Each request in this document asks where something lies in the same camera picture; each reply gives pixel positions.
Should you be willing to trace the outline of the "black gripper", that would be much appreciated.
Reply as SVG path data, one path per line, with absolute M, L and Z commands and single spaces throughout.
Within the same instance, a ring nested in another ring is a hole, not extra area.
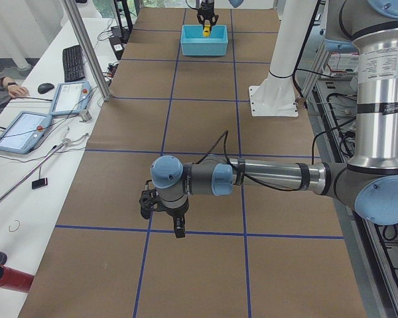
M 173 229 L 175 237 L 178 239 L 186 236 L 184 215 L 188 211 L 189 204 L 185 203 L 177 208 L 165 207 L 165 213 L 173 217 Z
M 214 16 L 214 4 L 213 3 L 201 3 L 198 9 L 198 14 L 202 17 L 213 17 Z

